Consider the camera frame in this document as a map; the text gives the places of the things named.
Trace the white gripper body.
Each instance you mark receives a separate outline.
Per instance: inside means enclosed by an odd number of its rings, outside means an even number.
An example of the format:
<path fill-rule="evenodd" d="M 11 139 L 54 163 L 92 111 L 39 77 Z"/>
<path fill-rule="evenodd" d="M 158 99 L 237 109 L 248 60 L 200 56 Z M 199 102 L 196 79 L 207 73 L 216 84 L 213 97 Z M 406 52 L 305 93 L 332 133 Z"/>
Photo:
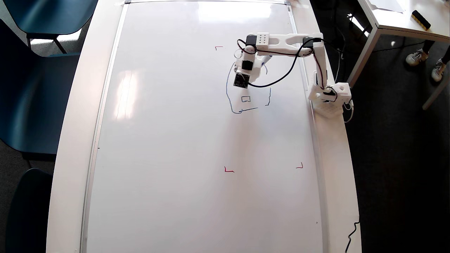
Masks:
<path fill-rule="evenodd" d="M 260 77 L 262 60 L 263 58 L 257 55 L 254 47 L 244 47 L 236 56 L 234 67 L 236 76 L 243 75 L 249 80 L 256 80 Z"/>

